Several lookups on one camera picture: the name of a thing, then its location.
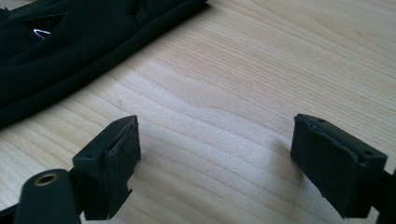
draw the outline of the black cloth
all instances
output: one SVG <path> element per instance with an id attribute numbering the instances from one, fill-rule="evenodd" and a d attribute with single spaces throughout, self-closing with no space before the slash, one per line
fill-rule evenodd
<path id="1" fill-rule="evenodd" d="M 206 0 L 38 0 L 0 9 L 0 128 L 78 90 Z"/>

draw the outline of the light wood surface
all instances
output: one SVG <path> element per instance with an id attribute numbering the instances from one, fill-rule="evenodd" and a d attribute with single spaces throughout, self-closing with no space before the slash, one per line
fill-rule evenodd
<path id="1" fill-rule="evenodd" d="M 30 176 L 70 169 L 108 123 L 135 114 L 142 161 L 108 223 L 375 223 L 374 209 L 341 219 L 293 164 L 290 144 L 295 115 L 321 117 L 388 154 L 393 172 L 396 2 L 208 4 L 86 88 L 1 130 L 0 209 L 18 202 Z"/>

